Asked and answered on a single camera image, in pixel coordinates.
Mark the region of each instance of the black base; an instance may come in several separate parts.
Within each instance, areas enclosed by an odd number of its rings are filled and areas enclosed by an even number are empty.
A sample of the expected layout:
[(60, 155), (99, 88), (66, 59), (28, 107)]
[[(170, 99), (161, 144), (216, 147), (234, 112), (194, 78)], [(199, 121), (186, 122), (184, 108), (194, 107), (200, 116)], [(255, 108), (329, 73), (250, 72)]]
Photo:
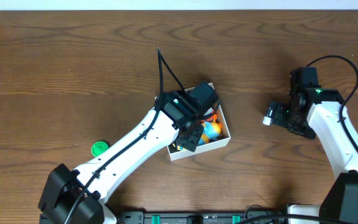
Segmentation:
[[(247, 211), (249, 218), (261, 215), (277, 215), (278, 212), (269, 209), (252, 208)], [(235, 224), (244, 221), (244, 212), (200, 212), (200, 213), (143, 213), (121, 212), (117, 214), (117, 224)], [(261, 220), (255, 224), (268, 224), (271, 220)], [(275, 220), (272, 223), (283, 223)], [(45, 215), (40, 215), (39, 224), (53, 224)]]

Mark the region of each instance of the white wall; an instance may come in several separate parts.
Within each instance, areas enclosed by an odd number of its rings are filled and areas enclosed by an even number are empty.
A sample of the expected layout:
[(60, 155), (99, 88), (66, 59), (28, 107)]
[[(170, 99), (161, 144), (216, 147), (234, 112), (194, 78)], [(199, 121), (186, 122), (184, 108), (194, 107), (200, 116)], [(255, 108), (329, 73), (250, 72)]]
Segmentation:
[(0, 0), (0, 10), (358, 9), (358, 0)]

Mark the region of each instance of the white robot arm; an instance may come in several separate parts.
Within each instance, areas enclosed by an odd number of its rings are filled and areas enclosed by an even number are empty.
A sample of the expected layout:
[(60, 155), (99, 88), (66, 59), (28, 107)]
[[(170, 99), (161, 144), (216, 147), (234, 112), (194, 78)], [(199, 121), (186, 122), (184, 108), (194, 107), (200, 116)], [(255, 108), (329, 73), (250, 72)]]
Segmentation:
[[(333, 168), (334, 178), (337, 179), (340, 173), (356, 170), (358, 172), (358, 153), (346, 136), (339, 122), (338, 102), (323, 101), (320, 104), (313, 104), (307, 117), (309, 126), (315, 131), (324, 151), (327, 154), (329, 163)], [(358, 145), (358, 134), (354, 129), (347, 108), (343, 109), (344, 122), (352, 138)]]
[[(106, 152), (75, 168), (75, 170), (80, 172), (77, 179), (85, 185), (96, 169), (101, 167), (109, 158), (117, 154), (149, 127), (154, 115), (155, 110), (150, 110), (147, 116), (130, 133), (111, 146)], [(160, 112), (146, 138), (135, 143), (126, 152), (112, 161), (106, 170), (100, 173), (100, 176), (92, 182), (88, 189), (90, 192), (98, 191), (101, 195), (98, 201), (103, 206), (104, 224), (115, 224), (117, 222), (116, 217), (104, 204), (117, 189), (118, 185), (152, 154), (164, 146), (171, 144), (177, 138), (178, 133), (179, 129), (174, 128), (172, 119), (165, 113)]]
[[(358, 134), (344, 106), (358, 86), (358, 71), (352, 62), (337, 55), (319, 58), (310, 65), (328, 57), (353, 66), (357, 84), (349, 97), (343, 100), (337, 90), (322, 89), (315, 68), (298, 68), (290, 74), (289, 104), (271, 102), (263, 123), (282, 126), (309, 139), (317, 135), (333, 168), (336, 181), (321, 205), (290, 205), (287, 213), (358, 223)], [(292, 218), (288, 222), (318, 223)]]
[(117, 218), (105, 203), (118, 185), (173, 141), (194, 152), (204, 128), (200, 120), (217, 101), (214, 89), (205, 82), (189, 93), (163, 93), (155, 103), (161, 108), (157, 117), (158, 109), (151, 109), (130, 133), (73, 171), (64, 164), (55, 168), (49, 174), (39, 208), (52, 223), (115, 224)]

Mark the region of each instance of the toy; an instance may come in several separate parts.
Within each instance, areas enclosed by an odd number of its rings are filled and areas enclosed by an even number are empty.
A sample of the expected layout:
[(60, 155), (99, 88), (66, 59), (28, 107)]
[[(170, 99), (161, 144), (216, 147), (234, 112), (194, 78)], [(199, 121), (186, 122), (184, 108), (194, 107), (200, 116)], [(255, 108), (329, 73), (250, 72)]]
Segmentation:
[(200, 141), (198, 142), (199, 146), (207, 144), (210, 141), (216, 140), (222, 131), (222, 125), (219, 122), (205, 121), (202, 123), (202, 125), (204, 126), (204, 131), (201, 135)]
[(206, 134), (203, 133), (201, 135), (200, 141), (198, 142), (198, 145), (202, 146), (202, 145), (208, 144), (208, 143), (209, 143), (209, 138), (208, 138), (208, 136)]
[(216, 121), (216, 119), (218, 118), (218, 116), (216, 115), (216, 112), (215, 112), (215, 110), (213, 109), (213, 108), (210, 108), (205, 114), (204, 114), (204, 116), (206, 116), (206, 115), (211, 115), (208, 119), (204, 119), (204, 120), (201, 120), (201, 122), (200, 123), (202, 123), (202, 122), (205, 122), (205, 121), (209, 121), (209, 122), (211, 122), (211, 121)]

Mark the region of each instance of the green connector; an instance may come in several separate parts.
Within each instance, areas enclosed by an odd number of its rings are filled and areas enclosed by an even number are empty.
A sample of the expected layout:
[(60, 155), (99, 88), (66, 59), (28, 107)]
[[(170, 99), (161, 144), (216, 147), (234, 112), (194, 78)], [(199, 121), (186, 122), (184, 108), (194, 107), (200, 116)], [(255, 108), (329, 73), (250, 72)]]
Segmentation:
[(160, 216), (152, 215), (152, 224), (160, 224)]
[(241, 221), (241, 217), (239, 215), (232, 216), (232, 224), (236, 224)]

